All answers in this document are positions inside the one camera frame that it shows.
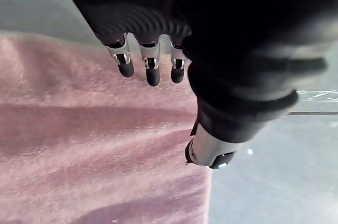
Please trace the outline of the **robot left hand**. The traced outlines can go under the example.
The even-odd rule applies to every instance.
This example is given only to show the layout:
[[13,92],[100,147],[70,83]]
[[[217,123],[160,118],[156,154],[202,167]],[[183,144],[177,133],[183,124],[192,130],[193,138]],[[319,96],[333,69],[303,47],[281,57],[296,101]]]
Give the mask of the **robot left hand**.
[[139,43],[151,86],[158,39],[170,37],[172,80],[187,76],[197,97],[185,157],[211,169],[297,103],[337,41],[337,0],[72,1],[125,77],[134,72],[126,34]]

